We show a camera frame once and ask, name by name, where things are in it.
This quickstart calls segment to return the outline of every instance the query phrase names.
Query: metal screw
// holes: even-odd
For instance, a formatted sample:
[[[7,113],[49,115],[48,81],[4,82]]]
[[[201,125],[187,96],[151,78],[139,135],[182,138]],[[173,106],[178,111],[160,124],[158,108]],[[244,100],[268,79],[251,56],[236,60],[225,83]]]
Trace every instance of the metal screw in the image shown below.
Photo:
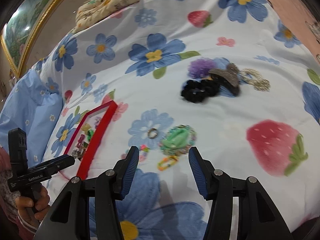
[[[73,178],[71,179],[71,182],[72,182],[72,183],[78,183],[79,181],[80,181],[79,177],[73,177]]]
[[[257,179],[255,177],[249,177],[249,181],[251,183],[256,183],[257,182]]]
[[[217,176],[221,176],[223,174],[222,170],[214,170],[213,173]]]
[[[113,174],[115,174],[115,171],[114,171],[114,170],[107,170],[107,171],[106,171],[106,175],[107,175],[107,176],[112,176]]]

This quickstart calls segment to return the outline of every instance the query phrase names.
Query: painting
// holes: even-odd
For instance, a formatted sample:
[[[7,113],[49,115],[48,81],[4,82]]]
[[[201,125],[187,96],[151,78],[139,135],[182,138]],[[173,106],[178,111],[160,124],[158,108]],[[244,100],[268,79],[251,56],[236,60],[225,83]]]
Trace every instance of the painting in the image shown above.
[[[15,74],[23,74],[21,66],[26,62],[25,54],[31,49],[35,32],[44,24],[43,16],[48,17],[49,10],[58,3],[59,0],[24,0],[5,25],[1,44]]]

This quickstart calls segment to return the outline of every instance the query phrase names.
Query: red tray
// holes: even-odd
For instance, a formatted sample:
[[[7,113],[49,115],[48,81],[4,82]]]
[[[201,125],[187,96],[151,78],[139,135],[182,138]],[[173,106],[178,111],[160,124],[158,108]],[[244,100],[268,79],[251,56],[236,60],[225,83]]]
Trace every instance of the red tray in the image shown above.
[[[64,154],[69,154],[71,155],[71,152],[74,150],[74,145],[76,143],[75,139],[78,140],[78,138],[80,137],[80,135],[83,133],[81,130],[81,127],[84,123],[88,122],[88,120],[98,114],[103,113],[104,111],[105,114],[103,115],[99,125],[97,126],[92,139],[88,145],[88,149],[85,152],[83,158],[81,161],[79,161],[78,159],[76,159],[76,162],[73,166],[66,168],[65,170],[61,171],[60,173],[65,176],[67,179],[71,179],[71,177],[75,176],[74,174],[74,170],[75,168],[78,166],[78,170],[76,173],[76,176],[80,177],[82,180],[87,178],[88,175],[88,171],[91,165],[91,162],[93,160],[93,157],[101,143],[103,134],[105,133],[111,118],[113,116],[113,114],[115,113],[116,109],[117,109],[117,104],[114,101],[109,101],[101,106],[98,106],[97,108],[89,111],[88,113],[86,113],[84,115],[84,117],[82,118],[81,122],[79,123],[76,131],[73,133],[70,142],[68,143],[68,146],[66,148],[66,150],[64,151]]]

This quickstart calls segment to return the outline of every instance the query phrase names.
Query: purple pompom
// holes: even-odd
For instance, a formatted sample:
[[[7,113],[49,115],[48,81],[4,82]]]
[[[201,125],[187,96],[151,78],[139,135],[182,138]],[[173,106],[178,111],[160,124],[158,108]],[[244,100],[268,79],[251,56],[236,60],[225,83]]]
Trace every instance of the purple pompom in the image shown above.
[[[209,75],[209,70],[215,68],[216,64],[212,59],[209,58],[199,58],[192,61],[189,67],[189,74],[191,78],[204,78]]]

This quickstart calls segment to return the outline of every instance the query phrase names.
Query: gold picture frame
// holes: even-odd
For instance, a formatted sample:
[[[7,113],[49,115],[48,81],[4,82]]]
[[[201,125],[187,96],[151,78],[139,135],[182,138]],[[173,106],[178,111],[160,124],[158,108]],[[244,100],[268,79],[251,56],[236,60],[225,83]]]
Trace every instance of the gold picture frame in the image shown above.
[[[44,24],[49,19],[49,16],[53,13],[54,9],[60,4],[61,1],[62,0],[53,0],[49,4],[47,9],[44,11],[42,16],[38,20],[38,22],[36,22],[35,26],[31,27],[32,31],[29,33],[29,35],[27,37],[27,42],[26,42],[25,48],[23,48],[22,54],[20,55],[18,66],[16,66],[12,56],[9,53],[9,49],[8,49],[7,44],[5,42],[5,39],[4,39],[4,36],[3,36],[3,30],[2,30],[1,38],[0,38],[1,45],[2,45],[2,48],[4,50],[6,58],[10,63],[10,67],[11,67],[14,75],[17,78],[22,77],[23,74],[25,73],[25,71],[26,71],[26,62],[27,62],[28,56],[30,54],[30,51],[31,51],[31,49],[33,47],[33,44],[35,43],[36,38],[38,37],[38,35],[39,35],[41,29],[43,28]]]

